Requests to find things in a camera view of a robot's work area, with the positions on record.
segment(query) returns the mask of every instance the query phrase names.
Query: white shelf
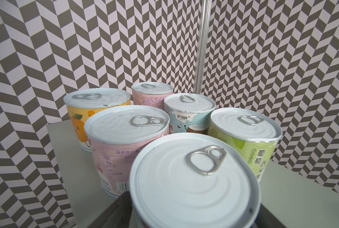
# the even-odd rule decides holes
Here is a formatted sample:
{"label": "white shelf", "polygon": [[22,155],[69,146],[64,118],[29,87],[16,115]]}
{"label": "white shelf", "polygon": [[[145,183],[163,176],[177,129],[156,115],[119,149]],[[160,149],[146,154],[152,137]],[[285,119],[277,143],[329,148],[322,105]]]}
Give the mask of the white shelf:
{"label": "white shelf", "polygon": [[[101,187],[92,155],[78,146],[70,120],[49,124],[57,158],[78,228],[89,226],[115,201]],[[274,162],[260,183],[263,205],[287,228],[339,227],[339,194]],[[132,213],[130,228],[135,225]]]}

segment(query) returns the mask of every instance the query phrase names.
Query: can label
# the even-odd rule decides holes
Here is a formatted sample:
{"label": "can label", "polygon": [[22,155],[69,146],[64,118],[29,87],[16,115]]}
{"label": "can label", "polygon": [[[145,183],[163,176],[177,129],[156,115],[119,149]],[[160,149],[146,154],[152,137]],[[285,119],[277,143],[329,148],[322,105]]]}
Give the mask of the can label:
{"label": "can label", "polygon": [[164,135],[168,135],[168,128],[151,139],[133,144],[110,145],[89,139],[103,189],[116,196],[129,191],[131,165],[138,153],[151,141]]}
{"label": "can label", "polygon": [[207,134],[210,124],[210,114],[206,113],[186,113],[172,110],[166,106],[166,112],[169,115],[169,133],[194,132]]}
{"label": "can label", "polygon": [[[116,106],[122,106],[122,105],[130,105],[130,100],[127,102],[121,104],[121,105],[116,105]],[[73,106],[67,105],[67,110],[68,110],[68,115],[73,123],[73,127],[76,131],[77,137],[78,137],[78,143],[79,145],[84,148],[85,150],[90,150],[90,144],[87,139],[87,135],[84,131],[84,123],[87,121],[88,118],[93,116],[94,114],[108,109],[112,107],[107,107],[107,108],[76,108]]]}
{"label": "can label", "polygon": [[135,105],[146,105],[164,110],[164,99],[173,94],[142,94],[133,90],[133,103]]}
{"label": "can label", "polygon": [[250,142],[237,139],[219,130],[213,123],[210,123],[208,135],[233,147],[251,167],[258,182],[261,180],[277,142]]}

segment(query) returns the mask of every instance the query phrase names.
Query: white can lid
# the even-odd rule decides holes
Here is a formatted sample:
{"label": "white can lid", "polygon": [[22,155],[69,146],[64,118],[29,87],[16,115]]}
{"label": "white can lid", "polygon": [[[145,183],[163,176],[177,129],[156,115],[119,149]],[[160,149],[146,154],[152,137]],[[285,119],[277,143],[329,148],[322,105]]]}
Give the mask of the white can lid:
{"label": "white can lid", "polygon": [[171,109],[187,113],[203,113],[215,109],[212,99],[195,93],[175,93],[167,96],[164,103]]}
{"label": "white can lid", "polygon": [[[225,153],[218,170],[203,175],[188,154],[219,146]],[[209,170],[213,163],[195,154],[192,163]],[[260,207],[260,189],[250,167],[231,146],[196,133],[171,134],[148,144],[130,173],[131,198],[149,227],[251,227]]]}
{"label": "white can lid", "polygon": [[84,124],[84,131],[89,138],[106,144],[131,144],[161,134],[169,121],[168,114],[159,108],[125,105],[94,114]]}
{"label": "white can lid", "polygon": [[130,94],[122,89],[95,88],[82,89],[69,93],[63,100],[77,108],[109,108],[121,105],[130,99]]}
{"label": "white can lid", "polygon": [[144,94],[165,94],[173,91],[171,85],[160,82],[140,82],[133,84],[131,89]]}
{"label": "white can lid", "polygon": [[273,119],[243,108],[219,108],[212,112],[211,121],[222,132],[245,141],[278,141],[282,137],[282,129]]}

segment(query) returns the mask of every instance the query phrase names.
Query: light blue can label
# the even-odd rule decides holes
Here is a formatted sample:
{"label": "light blue can label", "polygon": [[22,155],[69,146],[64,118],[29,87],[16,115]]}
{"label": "light blue can label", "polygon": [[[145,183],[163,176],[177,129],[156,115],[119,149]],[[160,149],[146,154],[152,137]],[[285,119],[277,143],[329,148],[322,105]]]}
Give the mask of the light blue can label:
{"label": "light blue can label", "polygon": [[172,110],[165,105],[169,115],[169,133],[194,132],[208,134],[210,114],[213,110],[205,113],[186,113]]}

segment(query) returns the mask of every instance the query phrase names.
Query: yellow can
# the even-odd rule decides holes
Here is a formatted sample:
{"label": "yellow can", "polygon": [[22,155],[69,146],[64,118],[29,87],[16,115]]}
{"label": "yellow can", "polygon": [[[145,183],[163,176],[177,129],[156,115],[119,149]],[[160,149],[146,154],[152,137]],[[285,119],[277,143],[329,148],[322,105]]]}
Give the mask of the yellow can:
{"label": "yellow can", "polygon": [[90,116],[102,110],[130,105],[130,94],[121,89],[97,88],[83,89],[67,94],[63,98],[68,115],[78,137],[80,147],[90,150],[90,144],[84,131],[84,123]]}

